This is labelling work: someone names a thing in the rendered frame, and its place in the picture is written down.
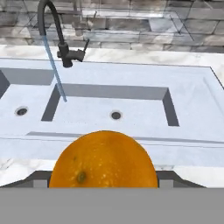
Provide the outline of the black sink faucet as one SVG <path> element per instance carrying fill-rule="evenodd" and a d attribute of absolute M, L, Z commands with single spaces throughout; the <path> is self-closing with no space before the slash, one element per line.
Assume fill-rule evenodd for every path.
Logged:
<path fill-rule="evenodd" d="M 84 60 L 86 50 L 88 48 L 89 39 L 86 41 L 84 48 L 78 50 L 70 50 L 60 26 L 60 19 L 58 12 L 51 0 L 40 0 L 38 3 L 38 31 L 42 37 L 46 37 L 45 27 L 45 9 L 48 7 L 52 13 L 52 17 L 56 26 L 56 31 L 59 38 L 57 57 L 62 60 L 63 67 L 69 68 L 73 65 L 73 60 L 82 62 Z"/>

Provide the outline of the blue water stream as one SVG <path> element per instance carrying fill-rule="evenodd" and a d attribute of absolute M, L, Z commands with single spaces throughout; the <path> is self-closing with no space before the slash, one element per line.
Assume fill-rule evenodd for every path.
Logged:
<path fill-rule="evenodd" d="M 58 70 L 57 70 L 57 67 L 55 65 L 55 62 L 54 62 L 54 59 L 53 59 L 53 55 L 52 55 L 52 51 L 51 51 L 50 46 L 48 44 L 48 40 L 47 40 L 46 35 L 42 36 L 42 40 L 43 40 L 43 43 L 44 43 L 44 46 L 45 46 L 46 53 L 47 53 L 48 58 L 50 60 L 50 64 L 52 66 L 52 70 L 54 72 L 54 76 L 55 76 L 56 81 L 57 81 L 57 88 L 59 90 L 60 96 L 63 98 L 64 102 L 67 102 L 67 98 L 66 98 L 66 95 L 65 95 L 65 92 L 64 92 L 64 88 L 62 87 L 60 76 L 58 74 Z"/>

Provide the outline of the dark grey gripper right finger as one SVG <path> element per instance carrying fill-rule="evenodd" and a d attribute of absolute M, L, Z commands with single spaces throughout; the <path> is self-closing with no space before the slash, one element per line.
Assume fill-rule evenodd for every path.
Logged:
<path fill-rule="evenodd" d="M 203 188 L 203 185 L 182 179 L 175 171 L 156 171 L 156 174 L 159 188 Z"/>

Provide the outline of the orange fruit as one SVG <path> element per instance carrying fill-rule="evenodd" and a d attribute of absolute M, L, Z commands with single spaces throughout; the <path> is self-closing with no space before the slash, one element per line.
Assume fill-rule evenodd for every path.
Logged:
<path fill-rule="evenodd" d="M 81 136 L 60 154 L 50 187 L 152 187 L 158 178 L 146 150 L 114 131 Z"/>

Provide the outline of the white double basin sink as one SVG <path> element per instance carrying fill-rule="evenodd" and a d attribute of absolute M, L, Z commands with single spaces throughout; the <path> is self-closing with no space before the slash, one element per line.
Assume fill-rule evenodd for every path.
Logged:
<path fill-rule="evenodd" d="M 209 67 L 0 59 L 0 157 L 56 159 L 113 130 L 156 165 L 224 167 L 224 88 Z"/>

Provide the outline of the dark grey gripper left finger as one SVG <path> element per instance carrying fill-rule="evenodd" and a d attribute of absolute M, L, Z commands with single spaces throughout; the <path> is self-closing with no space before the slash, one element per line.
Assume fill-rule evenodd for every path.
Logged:
<path fill-rule="evenodd" d="M 48 188 L 51 178 L 51 171 L 35 171 L 27 178 L 3 185 L 3 188 L 7 187 L 22 187 L 22 188 Z"/>

